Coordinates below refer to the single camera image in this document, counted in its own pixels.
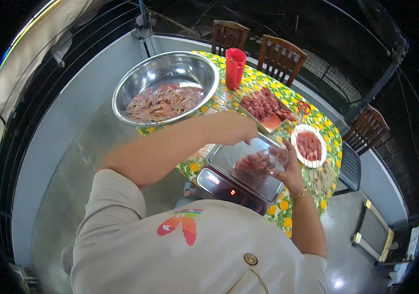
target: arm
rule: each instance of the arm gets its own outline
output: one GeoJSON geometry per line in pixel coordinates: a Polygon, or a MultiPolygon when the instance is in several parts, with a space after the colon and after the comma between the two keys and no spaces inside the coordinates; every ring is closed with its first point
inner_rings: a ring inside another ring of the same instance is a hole
{"type": "MultiPolygon", "coordinates": [[[[303,191],[306,185],[299,169],[295,148],[285,139],[283,144],[287,150],[274,149],[271,152],[283,164],[285,172],[274,169],[271,175],[285,184],[290,195],[296,195],[303,191]]],[[[293,202],[293,243],[303,254],[327,258],[327,241],[314,198],[309,193],[293,202]]]]}
{"type": "Polygon", "coordinates": [[[232,145],[257,136],[255,122],[235,112],[190,118],[116,148],[99,170],[114,170],[142,188],[158,182],[205,144],[232,145]]]}

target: digital scale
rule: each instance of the digital scale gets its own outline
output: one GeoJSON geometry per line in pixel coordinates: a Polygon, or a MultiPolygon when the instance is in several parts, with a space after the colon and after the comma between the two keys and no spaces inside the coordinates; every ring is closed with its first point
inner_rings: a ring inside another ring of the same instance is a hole
{"type": "MultiPolygon", "coordinates": [[[[269,177],[261,187],[254,190],[236,178],[233,168],[241,156],[254,154],[269,147],[277,145],[262,134],[250,140],[250,146],[244,142],[232,146],[216,145],[206,156],[206,164],[198,174],[196,182],[216,199],[230,201],[265,215],[268,207],[277,201],[283,191],[283,183],[269,177]]],[[[283,169],[279,163],[276,168],[283,169]]]]}

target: green and yellow tablecloth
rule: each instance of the green and yellow tablecloth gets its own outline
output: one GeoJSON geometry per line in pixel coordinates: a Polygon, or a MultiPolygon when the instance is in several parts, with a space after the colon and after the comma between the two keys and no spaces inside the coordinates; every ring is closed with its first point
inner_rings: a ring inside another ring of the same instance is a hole
{"type": "MultiPolygon", "coordinates": [[[[321,216],[325,209],[327,208],[330,197],[333,194],[338,175],[340,172],[340,165],[342,162],[342,137],[338,129],[333,125],[333,123],[320,113],[317,108],[310,104],[307,100],[301,97],[298,93],[287,87],[286,85],[281,84],[274,78],[271,78],[264,73],[251,68],[250,66],[245,66],[244,74],[242,76],[242,83],[239,90],[231,91],[225,86],[225,76],[226,76],[226,60],[224,57],[213,55],[211,53],[203,51],[193,51],[199,53],[203,56],[206,56],[211,61],[213,61],[219,69],[219,86],[213,97],[202,106],[196,113],[195,116],[203,115],[208,109],[213,108],[218,111],[238,111],[239,102],[242,98],[243,91],[250,92],[252,89],[259,90],[259,85],[265,85],[268,87],[285,105],[287,105],[293,112],[299,113],[297,110],[296,104],[299,100],[303,100],[311,106],[312,112],[309,115],[304,115],[302,124],[311,125],[314,128],[318,129],[320,134],[324,137],[327,143],[327,159],[326,162],[331,165],[332,169],[336,173],[332,183],[327,183],[330,187],[330,191],[327,194],[316,194],[314,195],[316,207],[321,216]]],[[[278,142],[281,145],[283,138],[290,140],[291,131],[296,126],[297,122],[286,122],[283,126],[278,128],[270,137],[272,140],[278,142]]],[[[161,127],[139,127],[138,132],[141,135],[147,135],[149,133],[155,132],[156,129],[161,127]]],[[[191,156],[186,161],[181,162],[177,169],[183,173],[189,180],[196,183],[196,177],[200,169],[205,164],[205,158],[203,155],[195,154],[191,156]]],[[[304,180],[308,187],[311,189],[310,181],[308,180],[308,168],[299,162],[301,172],[303,174],[304,180]]],[[[281,230],[285,231],[286,234],[291,237],[291,226],[292,226],[292,201],[289,198],[289,192],[287,189],[283,191],[277,200],[276,204],[272,205],[269,209],[265,218],[268,221],[274,223],[281,230]]]]}

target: woman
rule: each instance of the woman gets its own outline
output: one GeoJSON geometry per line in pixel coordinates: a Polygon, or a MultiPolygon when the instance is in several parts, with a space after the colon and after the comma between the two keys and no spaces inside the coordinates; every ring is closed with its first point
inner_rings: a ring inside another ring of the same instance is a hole
{"type": "Polygon", "coordinates": [[[74,292],[325,293],[324,231],[286,140],[287,150],[272,150],[285,171],[271,175],[293,199],[292,239],[256,212],[221,200],[199,200],[145,218],[139,188],[158,182],[205,144],[257,136],[253,120],[225,111],[113,150],[94,177],[77,229],[74,292]]]}

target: shirt logo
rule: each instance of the shirt logo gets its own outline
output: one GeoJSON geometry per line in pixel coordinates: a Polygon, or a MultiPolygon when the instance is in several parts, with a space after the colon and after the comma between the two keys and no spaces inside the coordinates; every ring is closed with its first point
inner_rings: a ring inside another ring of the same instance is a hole
{"type": "Polygon", "coordinates": [[[159,236],[165,236],[175,230],[182,222],[182,232],[186,243],[191,246],[196,241],[196,224],[194,217],[201,214],[203,209],[183,209],[179,210],[170,218],[165,220],[157,229],[159,236]]]}

